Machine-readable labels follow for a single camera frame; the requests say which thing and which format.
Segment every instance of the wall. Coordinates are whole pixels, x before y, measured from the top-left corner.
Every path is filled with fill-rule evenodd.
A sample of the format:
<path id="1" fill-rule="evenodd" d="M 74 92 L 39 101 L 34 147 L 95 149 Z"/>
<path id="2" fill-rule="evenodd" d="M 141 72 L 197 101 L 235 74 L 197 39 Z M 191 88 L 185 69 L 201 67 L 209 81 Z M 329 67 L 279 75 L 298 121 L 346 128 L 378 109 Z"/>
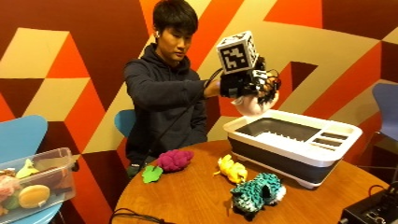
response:
<path id="1" fill-rule="evenodd" d="M 116 113 L 132 108 L 124 64 L 153 41 L 156 0 L 0 0 L 0 121 L 40 114 L 40 151 L 70 147 L 80 163 L 68 223 L 105 223 L 127 179 Z M 356 162 L 381 116 L 370 89 L 398 82 L 398 1 L 201 0 L 189 57 L 201 78 L 220 68 L 216 44 L 251 30 L 268 69 L 280 72 L 275 109 L 348 122 L 364 130 L 345 160 Z M 240 114 L 231 99 L 208 101 L 209 138 Z"/>

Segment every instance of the teal chair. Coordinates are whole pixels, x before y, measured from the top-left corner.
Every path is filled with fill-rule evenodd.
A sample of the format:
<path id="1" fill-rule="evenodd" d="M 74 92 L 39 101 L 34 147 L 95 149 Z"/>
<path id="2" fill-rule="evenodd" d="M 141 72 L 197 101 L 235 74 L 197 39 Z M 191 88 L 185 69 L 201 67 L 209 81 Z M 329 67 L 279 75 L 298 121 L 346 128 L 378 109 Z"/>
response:
<path id="1" fill-rule="evenodd" d="M 373 145 L 376 135 L 382 135 L 389 138 L 394 144 L 398 144 L 398 84 L 377 83 L 372 89 L 373 97 L 382 114 L 382 128 L 378 130 L 370 139 L 369 146 Z M 398 162 L 396 166 L 358 166 L 361 168 L 388 169 L 394 171 L 392 182 L 398 179 Z"/>
<path id="2" fill-rule="evenodd" d="M 124 137 L 128 137 L 129 132 L 136 123 L 136 113 L 133 109 L 121 110 L 115 116 L 115 125 Z"/>
<path id="3" fill-rule="evenodd" d="M 48 121 L 39 115 L 30 115 L 0 122 L 0 163 L 35 155 L 47 132 Z M 62 205 L 63 204 L 59 203 L 39 213 L 18 219 L 12 223 L 50 223 L 58 214 Z"/>

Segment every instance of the clear plastic container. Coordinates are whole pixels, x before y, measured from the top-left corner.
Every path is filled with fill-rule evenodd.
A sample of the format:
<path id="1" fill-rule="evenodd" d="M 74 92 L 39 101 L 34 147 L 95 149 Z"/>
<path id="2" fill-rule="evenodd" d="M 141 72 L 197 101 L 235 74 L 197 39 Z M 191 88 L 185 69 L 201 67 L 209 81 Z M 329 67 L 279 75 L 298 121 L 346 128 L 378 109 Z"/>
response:
<path id="1" fill-rule="evenodd" d="M 75 197 L 74 166 L 67 147 L 0 163 L 0 224 Z M 4 174 L 10 171 L 16 176 Z"/>

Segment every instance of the wooden table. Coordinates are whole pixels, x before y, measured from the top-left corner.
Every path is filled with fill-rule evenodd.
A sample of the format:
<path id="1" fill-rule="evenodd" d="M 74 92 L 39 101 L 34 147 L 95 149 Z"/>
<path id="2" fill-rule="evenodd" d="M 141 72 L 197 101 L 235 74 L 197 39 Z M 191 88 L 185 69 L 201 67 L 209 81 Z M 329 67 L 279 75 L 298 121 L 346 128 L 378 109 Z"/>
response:
<path id="1" fill-rule="evenodd" d="M 252 222 L 231 209 L 235 187 L 219 170 L 219 158 L 232 153 L 227 140 L 187 147 L 195 152 L 189 166 L 180 172 L 161 175 L 159 182 L 143 183 L 141 174 L 132 179 L 117 208 L 128 208 L 139 214 L 163 218 L 168 222 L 187 223 L 325 223 L 336 224 L 342 210 L 369 196 L 373 185 L 389 185 L 362 169 L 341 161 L 317 189 L 305 189 L 296 180 L 284 179 L 287 195 L 283 202 L 260 211 Z M 259 173 L 271 173 L 264 167 L 244 162 L 248 180 Z M 115 217 L 113 224 L 152 223 L 133 217 Z"/>

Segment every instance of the yellow toy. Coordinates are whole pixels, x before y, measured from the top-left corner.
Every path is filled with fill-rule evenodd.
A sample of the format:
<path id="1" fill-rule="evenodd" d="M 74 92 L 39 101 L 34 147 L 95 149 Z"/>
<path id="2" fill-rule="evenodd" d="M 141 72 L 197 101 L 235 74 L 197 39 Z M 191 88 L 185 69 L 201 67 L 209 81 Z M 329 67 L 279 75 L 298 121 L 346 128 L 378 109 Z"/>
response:
<path id="1" fill-rule="evenodd" d="M 213 173 L 213 175 L 219 175 L 220 173 L 223 173 L 236 184 L 247 181 L 247 168 L 241 163 L 232 160 L 232 155 L 228 154 L 224 158 L 219 159 L 219 167 L 220 171 Z"/>
<path id="2" fill-rule="evenodd" d="M 15 177 L 22 179 L 27 176 L 31 176 L 35 173 L 39 173 L 39 170 L 34 167 L 34 162 L 30 159 L 27 159 L 26 165 L 24 165 L 23 169 L 20 169 L 20 171 L 16 173 Z"/>

